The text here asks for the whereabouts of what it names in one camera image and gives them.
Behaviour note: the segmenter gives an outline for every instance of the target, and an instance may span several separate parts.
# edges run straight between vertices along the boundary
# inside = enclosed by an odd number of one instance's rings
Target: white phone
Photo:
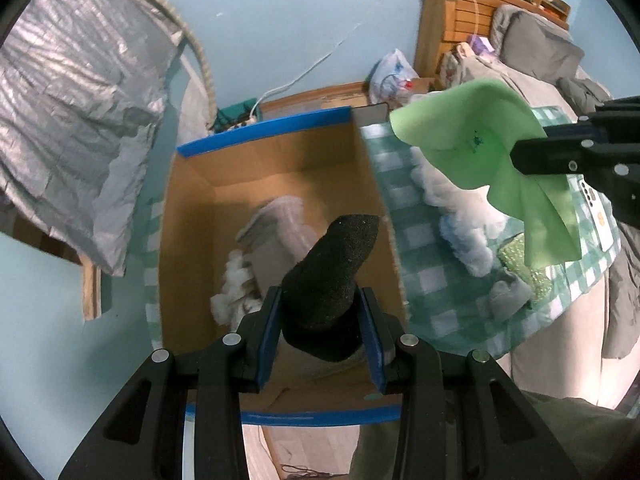
[[[611,233],[611,225],[607,220],[607,214],[604,211],[600,195],[583,178],[578,179],[578,186],[580,186],[580,191],[589,205],[591,217],[596,225],[596,232],[600,240],[600,247],[603,251],[608,251],[613,245],[613,234]]]

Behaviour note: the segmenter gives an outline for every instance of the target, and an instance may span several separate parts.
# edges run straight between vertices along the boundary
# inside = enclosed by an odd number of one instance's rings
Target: checkered tablecloth
[[[557,107],[535,108],[533,112],[543,126],[570,122]],[[578,188],[578,178],[568,176],[583,258],[548,267],[551,291],[506,322],[497,322],[488,309],[488,294],[500,261],[495,258],[489,275],[471,276],[440,237],[440,212],[423,202],[423,190],[411,180],[410,146],[393,134],[388,123],[366,126],[361,133],[395,230],[408,302],[408,329],[438,350],[467,354],[482,348],[495,358],[501,357],[550,325],[576,298],[587,293],[620,252],[620,234],[609,200],[600,195],[614,236],[613,246],[603,252],[588,205]],[[523,230],[521,221],[510,219],[501,236],[489,240],[489,247],[495,254],[505,240]]]

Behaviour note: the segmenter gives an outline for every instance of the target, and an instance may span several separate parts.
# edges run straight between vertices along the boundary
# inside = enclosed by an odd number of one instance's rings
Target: cardboard box
[[[386,105],[334,108],[264,121],[178,148],[166,192],[159,262],[164,346],[177,354],[205,348],[228,328],[217,326],[209,298],[223,284],[236,233],[256,208],[291,194],[305,204],[318,235],[348,213],[385,215],[357,125],[385,121]],[[358,274],[380,307],[404,320],[392,232],[382,221],[376,245]],[[364,362],[325,377],[296,369],[278,350],[259,395],[241,396],[244,412],[299,413],[397,406],[376,397]]]

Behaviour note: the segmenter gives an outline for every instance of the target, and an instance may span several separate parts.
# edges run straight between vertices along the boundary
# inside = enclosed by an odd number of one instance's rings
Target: silver curtain
[[[146,0],[32,0],[0,48],[0,190],[115,276],[180,38]]]

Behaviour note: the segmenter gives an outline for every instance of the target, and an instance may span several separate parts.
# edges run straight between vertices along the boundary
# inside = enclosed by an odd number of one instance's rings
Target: flexible hose
[[[211,66],[207,61],[207,56],[204,52],[204,47],[200,43],[200,40],[196,38],[196,35],[191,30],[191,27],[187,25],[182,16],[178,13],[177,9],[169,2],[169,0],[152,0],[165,15],[172,20],[184,33],[185,38],[191,46],[196,55],[196,59],[202,70],[202,78],[204,80],[204,86],[207,91],[207,102],[209,108],[209,121],[207,122],[207,129],[213,128],[213,123],[216,120],[218,114],[218,106],[216,105],[216,91],[213,88],[213,76],[211,73]]]

